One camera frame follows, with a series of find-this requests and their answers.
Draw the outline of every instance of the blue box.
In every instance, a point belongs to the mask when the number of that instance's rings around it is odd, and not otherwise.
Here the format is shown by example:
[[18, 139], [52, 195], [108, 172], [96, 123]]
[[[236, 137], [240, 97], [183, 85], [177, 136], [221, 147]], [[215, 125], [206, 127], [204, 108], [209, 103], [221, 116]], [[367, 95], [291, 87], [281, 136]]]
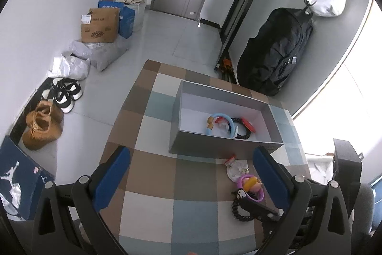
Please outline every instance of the blue box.
[[100, 0], [98, 2], [98, 8], [119, 8], [120, 23], [118, 34], [124, 38], [131, 36], [133, 33], [135, 10], [126, 7], [123, 2], [112, 0]]
[[[33, 220], [41, 191], [46, 182], [54, 181], [53, 175], [24, 154], [6, 135], [0, 147], [0, 177], [0, 193], [24, 219]], [[20, 203], [12, 202], [12, 184], [21, 189]]]

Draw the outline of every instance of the purple ring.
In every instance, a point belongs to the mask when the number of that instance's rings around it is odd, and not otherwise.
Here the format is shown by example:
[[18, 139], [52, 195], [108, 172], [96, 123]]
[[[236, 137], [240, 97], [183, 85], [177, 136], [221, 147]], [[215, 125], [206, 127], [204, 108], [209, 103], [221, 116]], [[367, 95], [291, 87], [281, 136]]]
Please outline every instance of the purple ring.
[[[250, 178], [250, 177], [255, 177], [255, 176], [252, 175], [252, 174], [246, 174], [246, 175], [240, 176], [239, 180], [238, 180], [238, 183], [237, 183], [238, 188], [243, 188], [243, 183], [242, 183], [243, 179]], [[259, 198], [258, 199], [254, 199], [249, 194], [247, 194], [247, 192], [246, 192], [246, 195], [247, 195], [247, 197], [249, 199], [251, 199], [251, 200], [253, 200], [255, 202], [263, 201], [263, 199], [264, 199], [264, 190], [262, 188], [260, 188], [260, 190], [257, 192], [257, 194], [259, 195]]]

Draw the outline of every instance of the black and white sneaker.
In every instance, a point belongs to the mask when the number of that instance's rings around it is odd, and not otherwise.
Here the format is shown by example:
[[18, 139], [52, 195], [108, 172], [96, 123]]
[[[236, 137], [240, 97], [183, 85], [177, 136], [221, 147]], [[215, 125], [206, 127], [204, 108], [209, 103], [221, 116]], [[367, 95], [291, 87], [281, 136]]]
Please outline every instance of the black and white sneaker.
[[63, 89], [50, 88], [42, 92], [43, 100], [53, 100], [54, 104], [65, 114], [69, 113], [74, 107], [74, 101], [70, 98], [68, 92]]
[[82, 95], [80, 83], [70, 78], [55, 78], [52, 81], [52, 87], [55, 89], [64, 89], [68, 92], [70, 98], [77, 101]]

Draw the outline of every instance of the black duffel bag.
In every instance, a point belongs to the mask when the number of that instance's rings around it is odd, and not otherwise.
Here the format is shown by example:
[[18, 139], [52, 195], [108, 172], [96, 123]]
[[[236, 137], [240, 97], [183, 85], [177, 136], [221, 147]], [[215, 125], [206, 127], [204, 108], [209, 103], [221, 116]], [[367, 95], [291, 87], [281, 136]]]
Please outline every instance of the black duffel bag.
[[313, 31], [311, 18], [305, 9], [273, 10], [240, 57], [236, 70], [239, 85], [276, 95], [301, 59]]

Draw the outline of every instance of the blue ring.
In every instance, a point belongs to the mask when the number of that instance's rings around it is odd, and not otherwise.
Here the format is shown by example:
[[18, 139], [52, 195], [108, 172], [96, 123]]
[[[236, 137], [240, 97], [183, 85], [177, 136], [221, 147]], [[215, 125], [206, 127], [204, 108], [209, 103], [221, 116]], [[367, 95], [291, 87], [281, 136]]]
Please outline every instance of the blue ring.
[[[226, 114], [216, 113], [216, 114], [212, 114], [210, 117], [212, 117], [213, 119], [215, 119], [216, 117], [223, 117], [224, 119], [228, 121], [228, 123], [231, 126], [231, 129], [235, 129], [235, 125], [233, 123], [232, 118], [230, 116], [227, 116]], [[206, 134], [211, 135], [211, 129], [207, 128]], [[234, 135], [235, 135], [235, 131], [231, 131], [230, 138], [233, 138]]]

